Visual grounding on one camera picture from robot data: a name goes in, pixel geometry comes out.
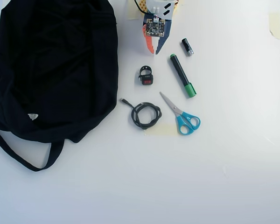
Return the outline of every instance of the beige tape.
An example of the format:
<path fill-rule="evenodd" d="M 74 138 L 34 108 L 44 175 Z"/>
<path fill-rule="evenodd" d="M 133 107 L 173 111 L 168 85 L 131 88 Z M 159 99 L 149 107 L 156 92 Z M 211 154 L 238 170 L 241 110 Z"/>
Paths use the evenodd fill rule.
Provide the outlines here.
<path fill-rule="evenodd" d="M 269 21 L 272 36 L 280 40 L 280 13 L 270 13 Z"/>
<path fill-rule="evenodd" d="M 134 0 L 127 0 L 127 18 L 128 20 L 137 20 L 140 18 L 140 11 Z"/>
<path fill-rule="evenodd" d="M 145 136 L 178 136 L 176 124 L 156 124 L 144 131 Z"/>

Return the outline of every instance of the wire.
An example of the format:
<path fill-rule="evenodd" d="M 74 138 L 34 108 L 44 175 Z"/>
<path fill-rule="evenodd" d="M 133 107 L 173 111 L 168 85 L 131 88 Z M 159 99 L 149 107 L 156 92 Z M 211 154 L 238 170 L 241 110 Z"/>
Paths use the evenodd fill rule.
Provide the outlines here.
<path fill-rule="evenodd" d="M 144 12 L 144 11 L 140 8 L 140 6 L 139 6 L 137 0 L 134 0 L 134 2 L 136 3 L 136 5 L 137 5 L 137 7 L 138 7 L 138 9 L 139 9 L 140 12 L 142 12 L 142 13 L 144 13 L 144 14 L 146 14 L 146 15 L 154 15 L 154 14 L 152 14 L 152 13 Z"/>
<path fill-rule="evenodd" d="M 162 112 L 161 112 L 161 109 L 158 107 L 158 106 L 155 106 L 151 103 L 141 103 L 135 107 L 133 107 L 133 105 L 131 105 L 127 100 L 125 99 L 120 99 L 124 104 L 130 106 L 133 110 L 132 110 L 132 113 L 131 113 L 131 116 L 132 116 L 132 120 L 134 122 L 134 124 L 140 128 L 142 128 L 143 130 L 146 130 L 152 126 L 154 126 L 158 120 L 162 117 Z M 143 110 L 144 108 L 147 108 L 147 107 L 151 107 L 154 109 L 155 113 L 156 113 L 156 117 L 155 119 L 153 119 L 149 124 L 142 124 L 140 122 L 140 119 L 139 119 L 139 112 L 141 110 Z"/>

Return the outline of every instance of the green marker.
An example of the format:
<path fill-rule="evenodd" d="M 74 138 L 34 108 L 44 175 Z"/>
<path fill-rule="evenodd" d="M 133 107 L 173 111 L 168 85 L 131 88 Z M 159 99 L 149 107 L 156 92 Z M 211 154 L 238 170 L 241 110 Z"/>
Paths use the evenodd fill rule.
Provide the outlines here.
<path fill-rule="evenodd" d="M 172 54 L 170 56 L 170 60 L 172 61 L 177 73 L 178 73 L 178 76 L 179 78 L 181 79 L 182 81 L 182 84 L 184 85 L 185 87 L 185 90 L 187 91 L 187 94 L 190 98 L 196 96 L 196 91 L 192 85 L 192 83 L 190 83 L 188 81 L 188 78 L 186 76 L 186 73 L 184 72 L 184 70 L 182 69 L 182 66 L 177 58 L 177 56 L 175 54 Z"/>

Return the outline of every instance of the bag strap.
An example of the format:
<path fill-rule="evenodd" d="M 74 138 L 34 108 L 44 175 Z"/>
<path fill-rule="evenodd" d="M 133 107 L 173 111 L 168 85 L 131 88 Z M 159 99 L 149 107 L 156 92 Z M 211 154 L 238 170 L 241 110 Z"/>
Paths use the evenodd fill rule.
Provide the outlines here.
<path fill-rule="evenodd" d="M 10 155 L 12 158 L 17 160 L 20 164 L 22 164 L 23 166 L 27 167 L 28 169 L 30 169 L 32 171 L 38 172 L 38 171 L 41 171 L 41 170 L 44 170 L 44 169 L 47 169 L 47 168 L 51 167 L 55 163 L 55 161 L 59 157 L 60 153 L 62 152 L 62 149 L 63 149 L 63 146 L 64 146 L 64 140 L 59 141 L 59 142 L 54 142 L 54 143 L 51 144 L 51 149 L 50 149 L 48 162 L 47 162 L 47 164 L 45 165 L 44 168 L 37 168 L 37 167 L 31 165 L 29 162 L 27 162 L 23 158 L 21 158 L 18 154 L 16 154 L 14 152 L 14 150 L 12 150 L 8 146 L 8 144 L 4 141 L 4 139 L 1 137 L 1 135 L 0 135 L 0 146 L 8 155 Z"/>

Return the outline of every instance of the green circuit board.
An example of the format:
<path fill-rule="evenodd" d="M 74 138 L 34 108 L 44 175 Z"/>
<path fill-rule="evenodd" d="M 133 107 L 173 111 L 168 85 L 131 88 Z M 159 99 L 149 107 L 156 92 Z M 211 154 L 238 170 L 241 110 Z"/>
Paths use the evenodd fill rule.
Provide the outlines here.
<path fill-rule="evenodd" d="M 165 35 L 165 20 L 154 22 L 152 19 L 147 19 L 146 36 L 163 37 Z"/>

